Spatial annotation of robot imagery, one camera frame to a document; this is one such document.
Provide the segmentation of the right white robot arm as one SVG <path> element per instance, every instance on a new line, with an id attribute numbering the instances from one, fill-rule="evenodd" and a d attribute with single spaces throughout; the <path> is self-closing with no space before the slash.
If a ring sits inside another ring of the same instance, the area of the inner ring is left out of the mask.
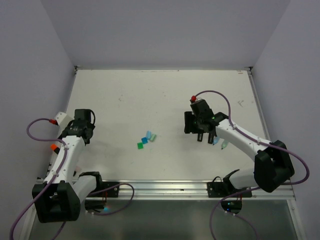
<path id="1" fill-rule="evenodd" d="M 271 193 L 294 175 L 291 158 L 282 141 L 269 142 L 237 127 L 226 114 L 214 113 L 204 99 L 192 101 L 190 107 L 191 110 L 184 113 L 185 134 L 196 134 L 200 142 L 203 134 L 208 133 L 210 144 L 214 138 L 221 138 L 253 161 L 253 168 L 233 170 L 222 179 L 222 189 L 227 196 L 251 187 Z"/>

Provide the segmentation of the green translucent pen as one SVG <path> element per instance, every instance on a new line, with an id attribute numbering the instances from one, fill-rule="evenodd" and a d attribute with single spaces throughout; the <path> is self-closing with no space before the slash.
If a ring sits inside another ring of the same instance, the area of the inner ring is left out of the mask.
<path id="1" fill-rule="evenodd" d="M 229 142 L 227 140 L 224 140 L 221 144 L 221 149 L 225 149 L 228 146 Z"/>

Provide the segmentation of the blue translucent pen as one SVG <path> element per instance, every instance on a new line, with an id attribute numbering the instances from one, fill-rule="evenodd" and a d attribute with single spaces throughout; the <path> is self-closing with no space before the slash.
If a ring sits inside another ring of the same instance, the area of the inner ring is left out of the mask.
<path id="1" fill-rule="evenodd" d="M 213 145 L 216 145 L 216 144 L 219 142 L 219 140 L 220 140 L 220 137 L 216 136 L 216 137 L 213 139 L 212 144 L 213 144 Z"/>

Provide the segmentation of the blue highlighter cap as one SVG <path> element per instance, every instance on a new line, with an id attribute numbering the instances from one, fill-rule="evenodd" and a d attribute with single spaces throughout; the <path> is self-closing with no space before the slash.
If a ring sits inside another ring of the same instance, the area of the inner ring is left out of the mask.
<path id="1" fill-rule="evenodd" d="M 146 137 L 143 137 L 141 139 L 141 141 L 142 141 L 143 144 L 147 144 L 148 143 L 148 139 Z"/>

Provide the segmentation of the green highlighter cap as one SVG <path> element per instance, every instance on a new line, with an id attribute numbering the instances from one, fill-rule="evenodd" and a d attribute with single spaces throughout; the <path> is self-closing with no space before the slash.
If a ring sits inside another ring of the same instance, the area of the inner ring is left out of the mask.
<path id="1" fill-rule="evenodd" d="M 139 142 L 137 143 L 137 148 L 140 150 L 140 149 L 143 149 L 144 148 L 144 145 L 142 142 Z"/>

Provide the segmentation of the green-capped black highlighter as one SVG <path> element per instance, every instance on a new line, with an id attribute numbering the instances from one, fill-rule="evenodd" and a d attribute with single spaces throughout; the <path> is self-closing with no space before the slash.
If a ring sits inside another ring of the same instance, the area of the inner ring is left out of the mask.
<path id="1" fill-rule="evenodd" d="M 197 134 L 197 141 L 198 141 L 198 142 L 202 142 L 202 141 L 203 141 L 203 135 L 204 135 L 203 132 L 199 132 L 199 133 Z"/>

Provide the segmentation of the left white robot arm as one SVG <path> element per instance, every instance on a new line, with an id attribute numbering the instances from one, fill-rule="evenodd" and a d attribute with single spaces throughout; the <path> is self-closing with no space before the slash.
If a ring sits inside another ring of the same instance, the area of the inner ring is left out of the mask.
<path id="1" fill-rule="evenodd" d="M 61 129 L 57 139 L 57 156 L 42 184 L 35 184 L 32 197 L 41 223 L 76 221 L 81 204 L 91 194 L 103 193 L 104 184 L 99 172 L 81 173 L 73 182 L 79 157 L 90 143 L 95 129 L 95 114 L 91 109 L 76 109 L 71 118 L 59 112 L 51 123 Z"/>

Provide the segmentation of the light green pen cap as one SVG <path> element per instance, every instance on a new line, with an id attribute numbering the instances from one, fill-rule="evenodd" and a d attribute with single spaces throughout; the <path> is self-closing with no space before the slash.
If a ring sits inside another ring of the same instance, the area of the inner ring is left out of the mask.
<path id="1" fill-rule="evenodd" d="M 156 137 L 157 137 L 156 134 L 152 134 L 149 140 L 153 142 L 156 139 Z"/>

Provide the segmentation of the blue-capped black highlighter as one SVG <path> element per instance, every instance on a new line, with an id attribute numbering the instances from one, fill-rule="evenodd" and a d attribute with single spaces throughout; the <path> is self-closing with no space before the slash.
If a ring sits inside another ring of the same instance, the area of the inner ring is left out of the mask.
<path id="1" fill-rule="evenodd" d="M 214 142 L 214 138 L 215 138 L 214 134 L 213 134 L 213 133 L 209 133 L 209 134 L 208 134 L 208 141 L 207 141 L 207 143 L 212 145 L 213 142 Z"/>

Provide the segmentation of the light blue pen cap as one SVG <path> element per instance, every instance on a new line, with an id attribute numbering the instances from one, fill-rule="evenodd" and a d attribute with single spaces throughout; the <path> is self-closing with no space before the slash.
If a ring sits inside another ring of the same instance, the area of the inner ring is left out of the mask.
<path id="1" fill-rule="evenodd" d="M 148 130 L 146 132 L 146 138 L 149 140 L 151 137 L 152 137 L 152 132 Z"/>

